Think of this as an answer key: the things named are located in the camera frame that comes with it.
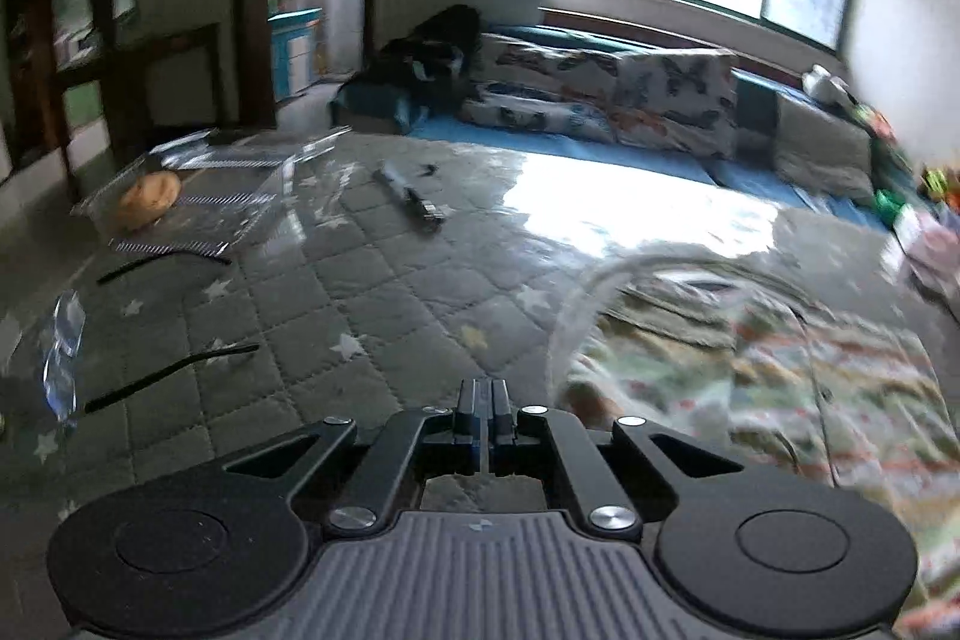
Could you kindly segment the blue white cabinet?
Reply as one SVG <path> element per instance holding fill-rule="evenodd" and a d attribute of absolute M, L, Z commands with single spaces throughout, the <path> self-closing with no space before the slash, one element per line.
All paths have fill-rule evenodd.
<path fill-rule="evenodd" d="M 272 14 L 268 18 L 272 80 L 277 103 L 299 96 L 317 78 L 317 31 L 322 21 L 320 8 L 302 8 Z"/>

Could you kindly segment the white plush toy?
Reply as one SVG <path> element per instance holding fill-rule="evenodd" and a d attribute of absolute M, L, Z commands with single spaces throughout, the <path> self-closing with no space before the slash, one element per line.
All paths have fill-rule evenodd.
<path fill-rule="evenodd" d="M 843 110 L 853 110 L 856 107 L 856 99 L 851 96 L 848 85 L 822 65 L 812 65 L 802 75 L 800 82 L 805 96 L 819 106 L 839 107 Z"/>

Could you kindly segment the bread roll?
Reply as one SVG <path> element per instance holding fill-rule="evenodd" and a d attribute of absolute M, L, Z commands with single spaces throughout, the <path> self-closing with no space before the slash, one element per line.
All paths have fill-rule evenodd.
<path fill-rule="evenodd" d="M 117 226 L 133 232 L 154 223 L 176 203 L 181 188 L 179 175 L 171 170 L 142 175 L 117 202 Z"/>

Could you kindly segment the clear safety glasses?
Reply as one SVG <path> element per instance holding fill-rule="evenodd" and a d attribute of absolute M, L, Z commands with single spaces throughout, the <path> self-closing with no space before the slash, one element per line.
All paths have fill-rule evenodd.
<path fill-rule="evenodd" d="M 37 380 L 57 425 L 73 427 L 185 370 L 255 356 L 252 328 L 229 336 L 223 315 L 202 323 L 231 296 L 229 268 L 178 250 L 101 269 L 57 298 L 36 347 Z"/>

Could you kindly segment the clear plastic food tray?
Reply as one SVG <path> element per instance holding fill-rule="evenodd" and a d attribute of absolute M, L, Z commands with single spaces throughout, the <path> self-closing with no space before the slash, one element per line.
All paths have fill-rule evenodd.
<path fill-rule="evenodd" d="M 73 213 L 88 220 L 114 252 L 219 259 L 270 232 L 295 206 L 296 169 L 331 154 L 340 135 L 338 130 L 319 135 L 190 133 L 145 152 L 75 206 Z M 176 203 L 142 229 L 121 229 L 116 221 L 119 198 L 142 175 L 158 170 L 179 175 L 182 188 Z"/>

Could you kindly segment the grey quilted star table cover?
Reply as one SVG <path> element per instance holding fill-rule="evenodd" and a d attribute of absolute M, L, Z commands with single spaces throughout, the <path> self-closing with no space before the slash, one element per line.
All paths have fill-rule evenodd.
<path fill-rule="evenodd" d="M 374 178 L 391 163 L 446 222 L 423 229 Z M 434 175 L 421 175 L 436 164 Z M 342 136 L 296 169 L 295 206 L 236 255 L 231 296 L 202 317 L 260 351 L 185 370 L 60 427 L 23 401 L 2 438 L 2 632 L 65 619 L 43 571 L 53 530 L 112 489 L 293 431 L 451 401 L 488 372 L 519 401 L 556 399 L 548 349 L 563 304 L 615 276 L 711 289 L 792 287 L 832 312 L 921 339 L 953 422 L 958 330 L 911 289 L 895 239 L 809 209 L 612 164 L 478 145 Z"/>

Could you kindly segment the grey white cushion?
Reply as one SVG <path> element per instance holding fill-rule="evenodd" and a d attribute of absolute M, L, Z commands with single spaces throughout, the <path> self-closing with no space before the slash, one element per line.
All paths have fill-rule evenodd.
<path fill-rule="evenodd" d="M 871 136 L 791 96 L 778 96 L 773 167 L 783 181 L 867 205 L 874 199 Z"/>

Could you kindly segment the black marker pen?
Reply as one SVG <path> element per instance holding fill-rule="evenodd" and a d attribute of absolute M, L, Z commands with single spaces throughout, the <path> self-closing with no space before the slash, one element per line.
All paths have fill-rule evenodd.
<path fill-rule="evenodd" d="M 438 206 L 416 191 L 391 163 L 382 163 L 374 171 L 374 178 L 391 192 L 405 214 L 423 229 L 438 230 L 446 222 Z"/>

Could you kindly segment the dark wooden shelf cabinet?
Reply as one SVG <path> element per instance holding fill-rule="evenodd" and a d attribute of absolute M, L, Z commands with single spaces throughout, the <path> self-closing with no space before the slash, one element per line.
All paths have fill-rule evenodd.
<path fill-rule="evenodd" d="M 2 154 L 10 175 L 67 167 L 94 128 L 128 161 L 236 115 L 231 0 L 2 0 Z"/>

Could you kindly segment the black bag on sofa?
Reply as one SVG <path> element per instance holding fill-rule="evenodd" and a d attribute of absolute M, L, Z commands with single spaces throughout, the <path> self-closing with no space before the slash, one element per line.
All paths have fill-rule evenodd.
<path fill-rule="evenodd" d="M 407 135 L 420 120 L 457 112 L 473 94 L 470 70 L 482 29 L 477 8 L 452 5 L 391 39 L 338 88 L 332 125 Z"/>

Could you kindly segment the butterfly print pillow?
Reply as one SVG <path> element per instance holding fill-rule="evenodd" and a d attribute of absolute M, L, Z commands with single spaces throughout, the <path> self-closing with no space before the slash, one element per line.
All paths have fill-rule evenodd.
<path fill-rule="evenodd" d="M 722 49 L 602 52 L 487 34 L 460 119 L 606 145 L 731 159 L 734 54 Z"/>

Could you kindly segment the patterned children's fleece jacket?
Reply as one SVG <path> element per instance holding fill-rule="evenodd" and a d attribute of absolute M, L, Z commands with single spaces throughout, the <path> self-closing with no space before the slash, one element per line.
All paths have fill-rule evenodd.
<path fill-rule="evenodd" d="M 896 630 L 957 637 L 958 435 L 913 331 L 792 287 L 619 275 L 563 304 L 548 367 L 590 427 L 642 417 L 884 505 L 919 555 Z"/>

